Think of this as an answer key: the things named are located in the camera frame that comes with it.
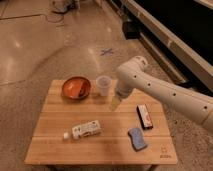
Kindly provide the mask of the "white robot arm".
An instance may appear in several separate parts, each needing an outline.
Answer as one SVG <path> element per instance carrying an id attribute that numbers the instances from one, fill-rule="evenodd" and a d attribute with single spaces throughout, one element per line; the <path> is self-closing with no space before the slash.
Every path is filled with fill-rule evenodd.
<path id="1" fill-rule="evenodd" d="M 148 62 L 135 56 L 117 70 L 117 84 L 110 108 L 115 110 L 133 89 L 140 90 L 170 106 L 213 134 L 213 97 L 168 83 L 145 72 Z"/>

